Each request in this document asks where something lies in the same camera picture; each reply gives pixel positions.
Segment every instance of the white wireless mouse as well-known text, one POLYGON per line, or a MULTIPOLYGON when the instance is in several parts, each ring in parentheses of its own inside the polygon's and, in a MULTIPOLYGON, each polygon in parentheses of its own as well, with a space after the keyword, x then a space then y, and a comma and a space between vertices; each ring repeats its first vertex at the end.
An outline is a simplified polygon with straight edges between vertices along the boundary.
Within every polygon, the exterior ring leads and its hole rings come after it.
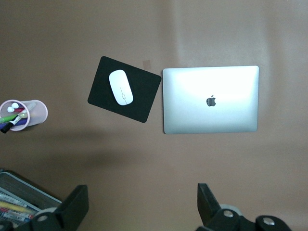
POLYGON ((116 70, 109 75, 109 82, 116 102, 121 105, 128 105, 133 102, 133 94, 127 76, 123 70, 116 70))

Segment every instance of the white marker cap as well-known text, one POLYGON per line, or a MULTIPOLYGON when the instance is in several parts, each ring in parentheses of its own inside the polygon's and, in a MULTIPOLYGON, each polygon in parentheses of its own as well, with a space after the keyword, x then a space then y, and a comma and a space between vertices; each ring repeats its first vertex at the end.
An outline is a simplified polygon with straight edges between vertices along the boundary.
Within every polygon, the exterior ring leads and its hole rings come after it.
POLYGON ((15 111, 15 109, 14 108, 12 108, 12 107, 8 107, 8 112, 14 112, 15 111))
POLYGON ((12 108, 19 108, 19 104, 18 103, 12 103, 12 108))

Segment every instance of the closed laptop lid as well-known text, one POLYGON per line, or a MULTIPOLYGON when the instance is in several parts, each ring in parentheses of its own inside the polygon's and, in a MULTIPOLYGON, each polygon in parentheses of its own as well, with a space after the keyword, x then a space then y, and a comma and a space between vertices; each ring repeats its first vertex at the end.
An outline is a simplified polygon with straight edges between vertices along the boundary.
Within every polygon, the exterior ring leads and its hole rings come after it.
POLYGON ((258 77, 258 66, 164 69, 164 132, 256 131, 258 77))

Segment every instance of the pink pen cup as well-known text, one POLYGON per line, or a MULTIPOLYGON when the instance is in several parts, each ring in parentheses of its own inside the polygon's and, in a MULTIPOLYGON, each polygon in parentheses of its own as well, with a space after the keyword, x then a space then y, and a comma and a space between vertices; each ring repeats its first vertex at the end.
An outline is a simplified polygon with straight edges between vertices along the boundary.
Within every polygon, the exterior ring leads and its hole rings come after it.
POLYGON ((14 126, 10 130, 11 131, 21 131, 26 127, 41 124, 43 123, 48 116, 48 110, 46 105, 39 101, 39 100, 29 100, 29 101, 18 101, 18 100, 7 100, 0 106, 0 117, 6 117, 11 116, 13 113, 8 112, 8 107, 12 105, 12 103, 19 103, 24 107, 24 109, 27 112, 27 122, 24 125, 14 126), (30 105, 31 103, 35 103, 35 107, 29 111, 27 105, 30 105))

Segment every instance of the mouse pad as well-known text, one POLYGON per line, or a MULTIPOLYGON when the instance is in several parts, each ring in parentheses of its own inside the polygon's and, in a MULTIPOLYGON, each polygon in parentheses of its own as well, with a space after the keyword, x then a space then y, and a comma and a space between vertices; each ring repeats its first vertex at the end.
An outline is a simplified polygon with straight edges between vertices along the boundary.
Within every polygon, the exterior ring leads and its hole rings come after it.
POLYGON ((145 123, 157 93, 161 77, 103 56, 97 68, 88 103, 145 123), (133 101, 121 106, 112 92, 109 75, 116 70, 126 73, 133 101))

